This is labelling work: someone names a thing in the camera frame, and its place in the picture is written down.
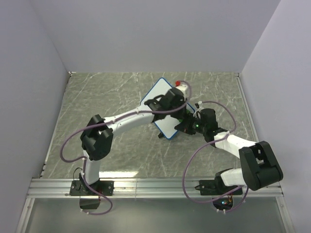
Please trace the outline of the blue-framed small whiteboard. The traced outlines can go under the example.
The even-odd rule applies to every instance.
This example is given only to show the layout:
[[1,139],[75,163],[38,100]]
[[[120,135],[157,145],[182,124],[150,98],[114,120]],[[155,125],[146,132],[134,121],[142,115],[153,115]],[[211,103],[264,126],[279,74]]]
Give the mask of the blue-framed small whiteboard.
[[154,124],[160,130],[159,138],[171,140],[177,132],[183,131],[178,125],[185,123],[195,112],[189,104],[190,95],[191,87],[186,81],[171,85],[165,78],[160,78],[143,97],[140,104],[156,111]]

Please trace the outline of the green whiteboard eraser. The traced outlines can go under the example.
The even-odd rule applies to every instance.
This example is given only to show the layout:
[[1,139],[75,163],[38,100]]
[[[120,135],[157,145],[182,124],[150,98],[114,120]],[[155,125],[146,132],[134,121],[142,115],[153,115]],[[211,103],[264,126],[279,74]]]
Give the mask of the green whiteboard eraser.
[[191,116],[191,111],[186,109],[184,113],[178,118],[178,121],[181,123],[183,120],[188,119]]

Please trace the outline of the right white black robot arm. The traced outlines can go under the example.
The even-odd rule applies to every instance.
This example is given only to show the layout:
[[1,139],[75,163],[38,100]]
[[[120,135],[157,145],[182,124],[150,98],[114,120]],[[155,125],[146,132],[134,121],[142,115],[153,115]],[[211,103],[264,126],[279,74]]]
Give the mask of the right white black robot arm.
[[187,113],[175,129],[189,135],[200,133],[213,147],[239,158],[240,168],[217,172],[211,184],[204,186],[214,195],[225,194],[238,186],[247,186],[256,191],[284,177],[268,142],[248,141],[219,127],[213,109],[203,109],[196,114]]

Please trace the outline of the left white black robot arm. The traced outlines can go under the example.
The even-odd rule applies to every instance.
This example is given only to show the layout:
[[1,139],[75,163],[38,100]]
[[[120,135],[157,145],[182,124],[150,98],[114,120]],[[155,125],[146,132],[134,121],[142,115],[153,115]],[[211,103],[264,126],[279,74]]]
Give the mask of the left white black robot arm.
[[191,94],[189,87],[181,84],[170,88],[164,95],[146,100],[144,104],[122,115],[106,118],[100,115],[93,116],[80,136],[84,161],[79,175],[82,191],[87,195],[93,195],[103,190],[100,187],[100,163],[110,153],[116,136],[168,117],[183,119],[187,113],[189,94]]

